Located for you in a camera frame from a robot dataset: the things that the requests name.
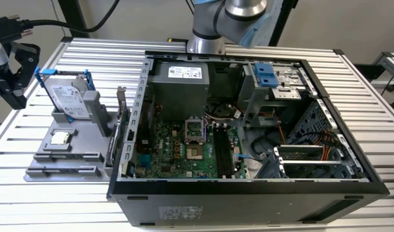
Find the white sticker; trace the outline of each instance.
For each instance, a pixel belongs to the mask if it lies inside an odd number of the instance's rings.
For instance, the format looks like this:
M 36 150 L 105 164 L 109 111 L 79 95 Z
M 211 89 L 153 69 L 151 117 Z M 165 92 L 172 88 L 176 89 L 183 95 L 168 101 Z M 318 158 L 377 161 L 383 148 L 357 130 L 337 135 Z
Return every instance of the white sticker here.
M 242 112 L 240 112 L 239 110 L 236 110 L 236 111 L 235 111 L 235 114 L 234 114 L 234 117 L 235 117 L 236 119 L 239 119 L 239 118 L 240 118 L 240 115 L 242 115 Z
M 171 66 L 168 69 L 168 77 L 202 79 L 202 72 L 202 68 Z
M 172 219 L 200 219 L 203 214 L 202 206 L 159 206 L 159 217 L 161 220 Z
M 77 88 L 73 86 L 51 86 L 63 112 L 75 119 L 88 119 L 89 114 Z

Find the blue clip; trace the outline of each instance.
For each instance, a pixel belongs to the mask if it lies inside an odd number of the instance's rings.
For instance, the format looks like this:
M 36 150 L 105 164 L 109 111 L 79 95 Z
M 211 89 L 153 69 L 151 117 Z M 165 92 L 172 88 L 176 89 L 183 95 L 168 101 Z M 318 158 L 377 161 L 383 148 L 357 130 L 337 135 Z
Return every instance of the blue clip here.
M 88 88 L 89 88 L 89 90 L 96 90 L 96 89 L 95 89 L 95 85 L 93 85 L 93 80 L 92 80 L 92 74 L 91 74 L 91 72 L 85 69 L 85 71 L 83 72 L 83 74 L 84 74 L 85 77 L 87 77 Z
M 57 70 L 56 69 L 44 69 L 40 72 L 41 75 L 55 75 L 57 74 Z
M 271 64 L 254 63 L 254 74 L 262 87 L 276 87 L 279 81 L 274 75 Z

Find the small chip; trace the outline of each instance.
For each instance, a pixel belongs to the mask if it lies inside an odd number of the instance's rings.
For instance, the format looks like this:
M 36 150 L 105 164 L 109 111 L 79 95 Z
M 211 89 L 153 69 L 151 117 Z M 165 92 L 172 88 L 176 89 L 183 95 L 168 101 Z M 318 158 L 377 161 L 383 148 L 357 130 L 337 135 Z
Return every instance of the small chip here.
M 187 145 L 187 159 L 202 160 L 203 159 L 203 146 Z
M 71 134 L 68 132 L 56 131 L 51 138 L 51 144 L 65 145 L 68 143 Z
M 160 167 L 160 172 L 169 173 L 171 172 L 171 166 L 161 166 Z

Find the cable connector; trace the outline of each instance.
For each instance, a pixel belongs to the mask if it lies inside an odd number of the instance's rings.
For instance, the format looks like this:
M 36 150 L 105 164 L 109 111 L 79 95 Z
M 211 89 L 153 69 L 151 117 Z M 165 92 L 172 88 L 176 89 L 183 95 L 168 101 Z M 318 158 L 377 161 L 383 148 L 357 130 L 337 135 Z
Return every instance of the cable connector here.
M 15 40 L 32 34 L 28 30 L 33 28 L 29 20 L 17 21 L 16 18 L 1 17 L 0 18 L 0 43 L 6 44 Z

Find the aluminum slotted table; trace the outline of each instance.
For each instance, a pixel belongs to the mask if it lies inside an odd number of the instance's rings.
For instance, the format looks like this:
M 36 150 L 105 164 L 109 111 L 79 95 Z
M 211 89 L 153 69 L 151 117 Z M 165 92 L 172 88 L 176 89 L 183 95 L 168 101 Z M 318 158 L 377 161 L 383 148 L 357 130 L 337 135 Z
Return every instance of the aluminum slotted table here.
M 92 72 L 101 103 L 116 111 L 117 86 L 127 88 L 132 104 L 144 51 L 184 52 L 183 43 L 127 42 L 100 39 L 63 41 L 44 68 Z M 351 62 L 332 50 L 227 45 L 227 55 L 306 59 L 324 86 L 342 118 L 386 182 L 390 196 L 327 225 L 182 227 L 182 230 L 394 232 L 394 110 Z M 105 182 L 41 182 L 23 180 L 41 139 L 52 123 L 52 104 L 33 82 L 28 106 L 12 111 L 0 127 L 0 231 L 132 230 L 116 203 L 107 202 Z M 171 231 L 178 228 L 160 228 Z

